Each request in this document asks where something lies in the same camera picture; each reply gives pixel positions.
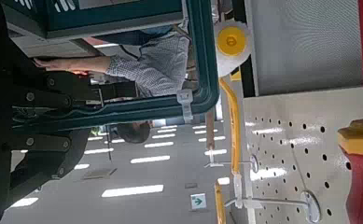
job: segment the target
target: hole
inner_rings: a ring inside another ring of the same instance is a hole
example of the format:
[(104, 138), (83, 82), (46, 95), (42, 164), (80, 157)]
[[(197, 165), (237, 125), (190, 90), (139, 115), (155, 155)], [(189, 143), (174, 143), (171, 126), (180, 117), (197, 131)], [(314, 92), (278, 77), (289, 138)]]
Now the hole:
[(352, 170), (352, 164), (349, 161), (346, 163), (346, 168), (347, 170)]

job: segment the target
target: yellow handle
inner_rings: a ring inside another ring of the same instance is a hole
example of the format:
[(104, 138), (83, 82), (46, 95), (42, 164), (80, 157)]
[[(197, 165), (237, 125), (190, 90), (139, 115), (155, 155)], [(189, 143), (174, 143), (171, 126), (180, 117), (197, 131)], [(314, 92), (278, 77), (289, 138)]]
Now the yellow handle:
[(240, 114), (237, 97), (233, 90), (230, 89), (227, 82), (219, 79), (219, 85), (227, 93), (228, 104), (230, 107), (230, 129), (231, 129), (231, 170), (234, 175), (240, 173)]
[(227, 219), (225, 217), (224, 197), (222, 195), (221, 186), (218, 184), (218, 182), (216, 182), (215, 190), (216, 190), (216, 216), (218, 219), (218, 224), (226, 224)]

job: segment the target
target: bolt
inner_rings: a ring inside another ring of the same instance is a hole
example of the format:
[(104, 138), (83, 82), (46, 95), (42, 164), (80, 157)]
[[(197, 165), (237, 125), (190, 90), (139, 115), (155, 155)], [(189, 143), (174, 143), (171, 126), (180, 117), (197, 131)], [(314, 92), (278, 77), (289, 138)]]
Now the bolt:
[(26, 145), (30, 147), (33, 144), (34, 144), (34, 138), (27, 138)]
[(64, 174), (64, 168), (60, 168), (59, 169), (59, 175), (63, 175)]
[(68, 142), (67, 141), (65, 141), (64, 143), (63, 143), (63, 147), (69, 147), (70, 146), (70, 144), (68, 144)]
[(55, 79), (53, 79), (53, 78), (48, 79), (48, 84), (50, 86), (54, 86), (55, 85)]
[(65, 105), (70, 105), (70, 100), (69, 100), (68, 98), (65, 98), (65, 99), (64, 99), (64, 104), (65, 104)]
[(35, 99), (35, 95), (32, 92), (28, 92), (26, 95), (26, 100), (32, 102)]

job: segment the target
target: sign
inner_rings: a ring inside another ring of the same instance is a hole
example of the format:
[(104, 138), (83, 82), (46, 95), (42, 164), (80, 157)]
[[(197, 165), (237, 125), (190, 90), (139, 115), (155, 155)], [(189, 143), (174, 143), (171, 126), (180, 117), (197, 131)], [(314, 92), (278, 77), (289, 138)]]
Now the sign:
[(192, 210), (207, 208), (207, 203), (206, 203), (206, 200), (205, 200), (205, 194), (190, 195), (190, 202), (191, 202), (191, 205), (192, 205)]

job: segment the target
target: white pegboard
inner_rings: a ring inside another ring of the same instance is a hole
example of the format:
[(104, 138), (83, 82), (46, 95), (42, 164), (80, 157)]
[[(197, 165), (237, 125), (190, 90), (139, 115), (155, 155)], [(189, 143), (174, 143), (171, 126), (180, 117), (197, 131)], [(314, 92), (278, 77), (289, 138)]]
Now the white pegboard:
[[(258, 175), (251, 174), (253, 196), (299, 200), (307, 189), (320, 203), (319, 223), (349, 223), (351, 167), (337, 131), (363, 119), (363, 89), (244, 99), (244, 117), (246, 148), (260, 165)], [(249, 222), (308, 223), (303, 209), (290, 205), (265, 205)]]

